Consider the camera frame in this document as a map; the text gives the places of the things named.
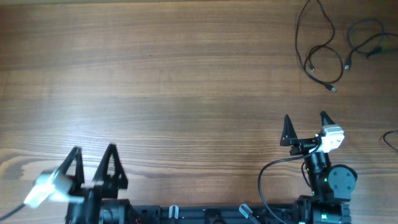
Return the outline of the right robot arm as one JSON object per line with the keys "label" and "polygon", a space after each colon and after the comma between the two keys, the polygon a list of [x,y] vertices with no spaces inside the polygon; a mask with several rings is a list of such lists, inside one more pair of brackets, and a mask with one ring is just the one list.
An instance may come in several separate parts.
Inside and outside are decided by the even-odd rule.
{"label": "right robot arm", "polygon": [[301,156],[308,175],[311,196],[301,195],[293,204],[289,223],[351,223],[348,202],[356,186],[357,173],[350,167],[332,165],[329,153],[345,138],[343,128],[322,111],[322,128],[313,138],[300,139],[288,115],[280,145],[290,146],[291,156]]}

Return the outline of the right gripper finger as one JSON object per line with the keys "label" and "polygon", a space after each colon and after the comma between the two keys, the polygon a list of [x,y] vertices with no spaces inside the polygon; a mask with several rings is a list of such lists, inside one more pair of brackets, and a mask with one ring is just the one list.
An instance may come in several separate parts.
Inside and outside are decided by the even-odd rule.
{"label": "right gripper finger", "polygon": [[292,146],[297,144],[298,137],[289,115],[284,116],[284,128],[280,138],[281,146]]}
{"label": "right gripper finger", "polygon": [[335,125],[335,122],[328,116],[325,111],[320,112],[322,126]]}

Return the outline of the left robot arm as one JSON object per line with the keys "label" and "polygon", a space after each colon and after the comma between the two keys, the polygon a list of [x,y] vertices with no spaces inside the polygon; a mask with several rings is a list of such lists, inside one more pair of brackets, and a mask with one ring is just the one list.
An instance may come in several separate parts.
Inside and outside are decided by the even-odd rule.
{"label": "left robot arm", "polygon": [[101,185],[83,187],[82,148],[75,146],[57,169],[56,189],[67,198],[66,223],[103,223],[105,199],[117,199],[121,189],[127,189],[128,179],[115,144],[109,144],[94,174]]}

